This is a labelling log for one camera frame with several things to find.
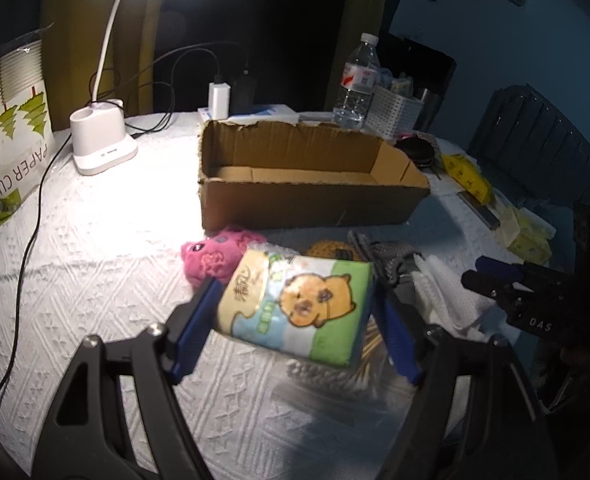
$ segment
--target bottle label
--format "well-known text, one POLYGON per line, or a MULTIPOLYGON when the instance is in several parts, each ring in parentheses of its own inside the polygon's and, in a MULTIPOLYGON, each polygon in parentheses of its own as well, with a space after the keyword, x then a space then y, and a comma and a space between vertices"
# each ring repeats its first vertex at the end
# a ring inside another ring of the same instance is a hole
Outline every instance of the bottle label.
POLYGON ((347 90, 360 92, 360 94, 372 94, 376 79, 376 70, 353 63, 346 63, 341 85, 347 90))

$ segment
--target tissue pack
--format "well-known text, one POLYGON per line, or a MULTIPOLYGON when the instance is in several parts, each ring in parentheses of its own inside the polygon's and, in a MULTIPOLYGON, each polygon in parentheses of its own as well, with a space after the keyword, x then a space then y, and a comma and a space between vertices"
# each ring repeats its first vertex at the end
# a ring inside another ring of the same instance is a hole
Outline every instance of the tissue pack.
POLYGON ((225 334, 336 367, 361 354, 371 264, 246 251, 217 309, 225 334))

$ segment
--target pink plush toy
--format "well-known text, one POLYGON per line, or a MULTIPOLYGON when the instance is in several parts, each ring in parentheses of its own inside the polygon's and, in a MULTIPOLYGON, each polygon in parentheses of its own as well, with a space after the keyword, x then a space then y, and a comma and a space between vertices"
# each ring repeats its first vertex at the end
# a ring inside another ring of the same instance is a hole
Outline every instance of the pink plush toy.
POLYGON ((250 231, 225 229, 201 242, 182 246, 186 279, 197 289, 206 276, 226 284, 233 276, 250 242, 264 243, 266 238, 250 231))

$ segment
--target black round object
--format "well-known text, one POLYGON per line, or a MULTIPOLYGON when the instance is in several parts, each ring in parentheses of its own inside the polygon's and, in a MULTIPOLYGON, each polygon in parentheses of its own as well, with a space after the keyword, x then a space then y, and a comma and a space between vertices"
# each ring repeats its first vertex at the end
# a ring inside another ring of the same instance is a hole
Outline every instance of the black round object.
POLYGON ((430 142, 419 137, 406 137, 399 140, 395 147, 406 153, 406 156, 420 167, 430 166, 435 157, 435 148, 430 142))

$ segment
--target lamp neck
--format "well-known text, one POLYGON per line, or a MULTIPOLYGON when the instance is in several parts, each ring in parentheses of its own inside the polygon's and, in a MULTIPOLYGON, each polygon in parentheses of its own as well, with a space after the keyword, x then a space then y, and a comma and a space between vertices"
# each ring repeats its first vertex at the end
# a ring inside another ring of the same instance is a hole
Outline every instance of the lamp neck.
POLYGON ((102 53, 99 57, 99 66, 97 68, 97 76, 95 77, 95 83, 92 88, 92 102, 97 101, 97 93, 99 92, 99 83, 102 79, 102 72, 104 71, 104 63, 106 62, 106 53, 108 52, 108 42, 110 41, 110 32, 112 31, 112 24, 115 22, 115 16, 117 15, 117 9, 120 6, 121 0, 115 0, 110 10, 110 16, 108 17, 108 24, 106 25, 106 32, 104 34, 104 43, 102 44, 102 53))

